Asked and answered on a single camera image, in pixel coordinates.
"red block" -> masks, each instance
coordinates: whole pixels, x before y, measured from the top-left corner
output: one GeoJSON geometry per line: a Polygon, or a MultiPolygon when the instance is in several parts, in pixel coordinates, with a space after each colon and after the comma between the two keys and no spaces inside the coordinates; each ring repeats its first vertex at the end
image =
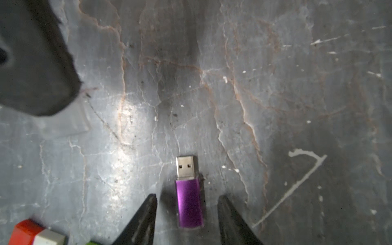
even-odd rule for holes
{"type": "Polygon", "coordinates": [[[34,237],[44,229],[31,220],[24,220],[14,227],[8,245],[32,245],[34,237]]]}

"purple usb flash drive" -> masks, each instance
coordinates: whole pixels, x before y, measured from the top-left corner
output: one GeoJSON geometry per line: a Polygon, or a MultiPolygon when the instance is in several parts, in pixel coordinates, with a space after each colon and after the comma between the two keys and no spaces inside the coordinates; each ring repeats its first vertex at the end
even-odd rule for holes
{"type": "Polygon", "coordinates": [[[199,178],[195,174],[193,156],[177,157],[176,163],[179,226],[182,228],[202,226],[199,178]]]}

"usb connector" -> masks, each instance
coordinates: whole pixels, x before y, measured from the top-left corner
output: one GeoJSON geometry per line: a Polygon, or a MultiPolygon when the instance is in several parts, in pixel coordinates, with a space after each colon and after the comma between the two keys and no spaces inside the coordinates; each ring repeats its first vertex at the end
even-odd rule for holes
{"type": "Polygon", "coordinates": [[[201,212],[200,185],[196,176],[193,156],[179,156],[177,163],[178,225],[181,228],[196,228],[204,224],[201,212]]]}
{"type": "Polygon", "coordinates": [[[193,156],[179,156],[176,158],[178,180],[192,180],[196,178],[193,156]]]}

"purple plastic casing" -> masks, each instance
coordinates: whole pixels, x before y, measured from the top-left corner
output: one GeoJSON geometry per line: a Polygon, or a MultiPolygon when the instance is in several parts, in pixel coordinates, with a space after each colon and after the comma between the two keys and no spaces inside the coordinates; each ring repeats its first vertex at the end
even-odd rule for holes
{"type": "Polygon", "coordinates": [[[202,226],[199,179],[176,180],[176,186],[179,226],[182,228],[202,226]]]}

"white paint mark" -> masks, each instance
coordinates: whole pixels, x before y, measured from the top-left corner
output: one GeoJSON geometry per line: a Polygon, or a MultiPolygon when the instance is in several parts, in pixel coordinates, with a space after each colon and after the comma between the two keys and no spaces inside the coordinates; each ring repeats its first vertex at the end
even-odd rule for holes
{"type": "Polygon", "coordinates": [[[337,36],[337,37],[330,38],[330,39],[325,39],[325,40],[322,40],[322,41],[319,39],[319,40],[311,43],[310,45],[325,43],[325,42],[333,41],[333,40],[336,40],[336,39],[339,39],[339,38],[341,38],[341,36],[337,36]]]}
{"type": "Polygon", "coordinates": [[[268,216],[272,214],[272,212],[275,211],[291,194],[294,193],[294,191],[302,185],[302,183],[305,182],[324,162],[324,160],[327,158],[327,155],[324,155],[322,157],[319,157],[317,154],[315,154],[312,151],[304,151],[302,149],[295,149],[294,152],[289,151],[289,157],[294,157],[294,156],[299,156],[299,155],[308,155],[316,159],[316,163],[314,166],[307,172],[302,179],[298,180],[295,184],[292,185],[292,187],[283,195],[283,197],[252,227],[255,228],[259,224],[261,224],[268,216]]]}
{"type": "Polygon", "coordinates": [[[377,30],[382,28],[386,28],[386,26],[382,25],[382,26],[372,27],[372,30],[377,30]]]}
{"type": "Polygon", "coordinates": [[[370,75],[374,75],[374,76],[376,76],[378,78],[381,78],[381,73],[374,73],[374,72],[371,72],[371,71],[368,71],[367,73],[370,74],[370,75]]]}

